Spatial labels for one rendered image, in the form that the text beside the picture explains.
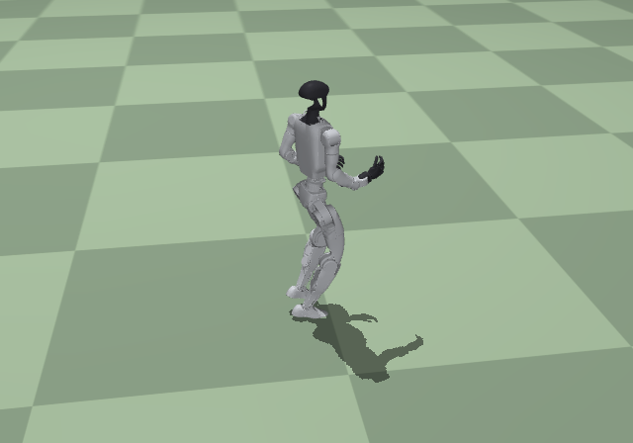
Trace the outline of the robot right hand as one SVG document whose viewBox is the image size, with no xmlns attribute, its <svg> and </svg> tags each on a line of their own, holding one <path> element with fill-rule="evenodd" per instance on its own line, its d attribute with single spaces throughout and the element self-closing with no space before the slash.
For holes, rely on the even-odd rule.
<svg viewBox="0 0 633 443">
<path fill-rule="evenodd" d="M 382 156 L 379 156 L 381 159 L 378 162 L 378 156 L 375 157 L 375 161 L 373 166 L 369 169 L 369 171 L 364 171 L 363 173 L 361 173 L 360 175 L 358 175 L 359 179 L 364 179 L 365 177 L 368 176 L 368 183 L 370 183 L 372 181 L 372 179 L 376 179 L 378 178 L 380 175 L 383 174 L 384 172 L 384 160 Z"/>
</svg>

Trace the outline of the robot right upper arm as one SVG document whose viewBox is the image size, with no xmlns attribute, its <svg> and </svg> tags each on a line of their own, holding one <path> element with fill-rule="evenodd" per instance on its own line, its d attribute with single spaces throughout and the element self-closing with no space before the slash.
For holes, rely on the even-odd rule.
<svg viewBox="0 0 633 443">
<path fill-rule="evenodd" d="M 321 128 L 320 133 L 320 140 L 324 146 L 325 176 L 329 181 L 335 182 L 332 178 L 333 173 L 336 170 L 341 170 L 336 168 L 341 143 L 340 133 L 331 127 Z"/>
</svg>

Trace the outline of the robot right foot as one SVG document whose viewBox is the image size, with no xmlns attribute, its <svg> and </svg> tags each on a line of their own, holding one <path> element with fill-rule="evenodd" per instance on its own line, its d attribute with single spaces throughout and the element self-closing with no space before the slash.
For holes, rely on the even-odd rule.
<svg viewBox="0 0 633 443">
<path fill-rule="evenodd" d="M 292 315 L 296 317 L 320 318 L 327 316 L 328 312 L 326 310 L 318 309 L 314 306 L 312 306 L 311 310 L 304 310 L 304 305 L 296 305 L 292 310 Z"/>
</svg>

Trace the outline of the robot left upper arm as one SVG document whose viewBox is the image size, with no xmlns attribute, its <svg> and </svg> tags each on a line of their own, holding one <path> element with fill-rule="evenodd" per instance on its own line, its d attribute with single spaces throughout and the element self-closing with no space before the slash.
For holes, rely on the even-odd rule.
<svg viewBox="0 0 633 443">
<path fill-rule="evenodd" d="M 279 149 L 280 156 L 285 160 L 292 160 L 295 157 L 295 150 L 292 148 L 295 142 L 294 123 L 299 115 L 301 114 L 291 114 L 288 118 L 288 125 Z"/>
</svg>

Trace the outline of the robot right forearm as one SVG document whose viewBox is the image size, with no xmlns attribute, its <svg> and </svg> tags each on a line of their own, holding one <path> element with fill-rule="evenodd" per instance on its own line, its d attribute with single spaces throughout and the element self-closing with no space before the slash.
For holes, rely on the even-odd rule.
<svg viewBox="0 0 633 443">
<path fill-rule="evenodd" d="M 342 172 L 341 170 L 336 170 L 333 173 L 332 178 L 338 186 L 351 188 L 352 190 L 357 190 L 360 187 L 365 187 L 368 185 L 368 176 L 364 179 L 359 179 L 358 175 L 356 177 L 352 177 L 349 176 L 347 173 Z"/>
</svg>

